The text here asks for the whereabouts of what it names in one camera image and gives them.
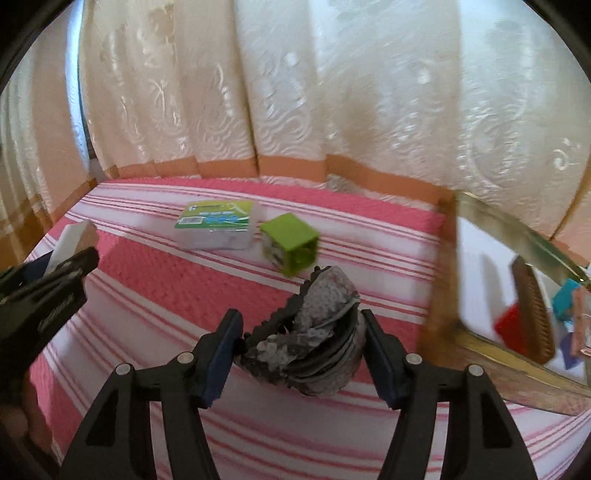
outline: metal screw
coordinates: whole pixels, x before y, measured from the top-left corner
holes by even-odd
[[[480,365],[470,365],[468,371],[475,377],[479,377],[484,373],[484,370]]]
[[[131,372],[131,365],[130,364],[119,364],[117,368],[115,368],[115,372],[117,375],[127,375]]]
[[[183,352],[178,355],[177,361],[180,364],[189,364],[193,361],[193,358],[194,356],[191,352]]]
[[[423,363],[423,357],[418,353],[409,353],[406,356],[407,362],[411,365],[420,365]]]

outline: pink and white striped fabric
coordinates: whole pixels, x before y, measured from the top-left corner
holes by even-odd
[[[69,223],[99,228],[99,269],[88,276],[88,302],[62,328],[31,369],[40,406],[63,456],[113,368],[168,362],[239,309],[245,329],[284,304],[300,279],[286,279],[248,251],[183,251],[174,220],[189,201],[253,199],[263,219],[293,212],[322,234],[320,265],[338,265],[363,307],[412,351],[427,313],[437,254],[434,213],[359,196],[239,181],[135,179],[103,183],[45,236],[31,254],[51,250]],[[591,430],[591,412],[566,417],[508,405],[538,476],[558,478]],[[448,409],[437,411],[428,479],[438,478]],[[225,480],[373,480],[390,444],[397,412],[377,396],[365,364],[330,398],[259,384],[233,367],[223,396],[202,411],[203,426]],[[152,405],[158,475],[170,479],[162,411]]]

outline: green label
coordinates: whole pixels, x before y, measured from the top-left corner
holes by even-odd
[[[178,217],[175,228],[246,229],[252,202],[248,200],[207,200],[189,203]]]

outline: gold frame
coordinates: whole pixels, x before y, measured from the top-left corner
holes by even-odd
[[[458,309],[457,218],[469,220],[559,284],[572,278],[589,289],[591,281],[586,273],[550,241],[471,193],[455,192],[451,200],[440,203],[439,211],[445,219],[441,227],[431,305],[419,335],[418,353],[426,360],[448,368],[481,365],[501,396],[514,403],[567,415],[578,415],[590,409],[591,388],[464,326]]]

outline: red object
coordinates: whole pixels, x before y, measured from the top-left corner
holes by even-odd
[[[495,322],[495,332],[499,334],[508,348],[525,355],[525,336],[517,303],[509,307],[501,318]]]

